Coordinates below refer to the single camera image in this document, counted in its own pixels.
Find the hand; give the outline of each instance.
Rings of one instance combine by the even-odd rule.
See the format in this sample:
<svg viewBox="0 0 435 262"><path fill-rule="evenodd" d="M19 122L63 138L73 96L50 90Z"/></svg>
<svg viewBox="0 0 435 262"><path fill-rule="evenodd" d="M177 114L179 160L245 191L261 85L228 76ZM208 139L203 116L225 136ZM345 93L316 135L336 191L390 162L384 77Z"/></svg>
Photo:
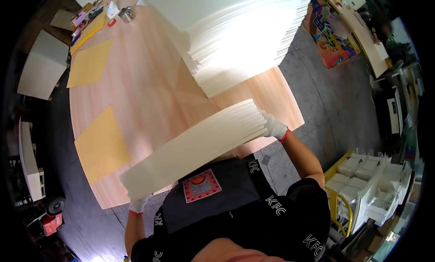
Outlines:
<svg viewBox="0 0 435 262"><path fill-rule="evenodd" d="M150 197L151 195L137 201L130 201L128 210L134 215L142 215L144 213L144 207Z"/></svg>
<svg viewBox="0 0 435 262"><path fill-rule="evenodd" d="M264 127L266 127L266 132L262 136L274 136L277 140L283 142L287 137L287 132L289 131L288 127L285 124L276 121L272 114L267 114L263 110L260 110L260 113L267 121L267 123L264 125Z"/></svg>

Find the stack of white boards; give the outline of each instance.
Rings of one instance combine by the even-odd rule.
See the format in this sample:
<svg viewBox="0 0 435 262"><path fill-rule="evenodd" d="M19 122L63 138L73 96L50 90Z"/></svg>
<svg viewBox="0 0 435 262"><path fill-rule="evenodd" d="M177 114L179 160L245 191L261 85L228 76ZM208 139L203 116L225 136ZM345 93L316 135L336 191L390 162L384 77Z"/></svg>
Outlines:
<svg viewBox="0 0 435 262"><path fill-rule="evenodd" d="M146 0L204 93L281 63L310 0Z"/></svg>
<svg viewBox="0 0 435 262"><path fill-rule="evenodd" d="M30 125L28 122L22 122L19 119L18 126L18 146L19 159L23 168L24 178L30 197L35 202L45 197L43 176L36 165L36 159L33 151L32 140L30 136Z"/></svg>
<svg viewBox="0 0 435 262"><path fill-rule="evenodd" d="M252 99L189 128L120 176L130 200L139 200L226 152L261 136L266 120Z"/></svg>

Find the worker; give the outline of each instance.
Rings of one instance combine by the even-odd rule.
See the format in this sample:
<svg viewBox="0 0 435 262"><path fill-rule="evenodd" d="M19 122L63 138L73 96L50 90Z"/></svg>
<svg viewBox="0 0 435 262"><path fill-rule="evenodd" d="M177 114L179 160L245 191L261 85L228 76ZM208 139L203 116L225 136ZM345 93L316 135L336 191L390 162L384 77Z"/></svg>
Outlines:
<svg viewBox="0 0 435 262"><path fill-rule="evenodd" d="M132 262L280 262L321 257L330 213L320 163L286 125L262 114L267 120L263 136L281 142L301 180L285 196L278 196L254 158L201 167L166 196L154 216L150 237L145 237L142 219L149 197L130 202L125 247ZM191 188L196 195L191 195ZM210 195L201 195L211 190Z"/></svg>
<svg viewBox="0 0 435 262"><path fill-rule="evenodd" d="M373 35L373 42L379 45L381 42L386 46L387 39L393 32L391 20L387 17L380 17L378 20L371 20L367 23Z"/></svg>

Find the red tape roll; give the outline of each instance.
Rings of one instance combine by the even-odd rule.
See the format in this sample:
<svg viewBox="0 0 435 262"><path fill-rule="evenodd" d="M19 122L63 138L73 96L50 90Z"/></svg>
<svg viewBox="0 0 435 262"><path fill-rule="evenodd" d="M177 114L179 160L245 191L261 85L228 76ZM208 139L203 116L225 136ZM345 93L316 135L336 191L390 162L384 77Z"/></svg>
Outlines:
<svg viewBox="0 0 435 262"><path fill-rule="evenodd" d="M115 19L111 19L111 20L109 20L109 23L107 24L107 26L112 27L112 26L115 25L115 23L116 23L116 20Z"/></svg>

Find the gray floor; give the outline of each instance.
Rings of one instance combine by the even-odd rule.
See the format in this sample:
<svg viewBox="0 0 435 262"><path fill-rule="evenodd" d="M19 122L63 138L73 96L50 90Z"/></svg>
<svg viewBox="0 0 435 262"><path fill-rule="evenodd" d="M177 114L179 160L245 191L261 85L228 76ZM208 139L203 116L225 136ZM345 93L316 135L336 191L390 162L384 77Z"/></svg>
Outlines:
<svg viewBox="0 0 435 262"><path fill-rule="evenodd" d="M359 55L345 65L326 69L302 28L280 65L305 120L294 133L319 158L324 170L348 149L381 147L366 68L367 60ZM49 141L51 155L67 199L63 210L66 225L58 234L82 261L121 261L126 254L128 205L102 210L92 194L73 144L67 79L65 76L53 93L47 126L56 137ZM277 194L284 194L299 179L278 142L256 156ZM153 196L145 208L147 235L152 233L152 218L166 194Z"/></svg>

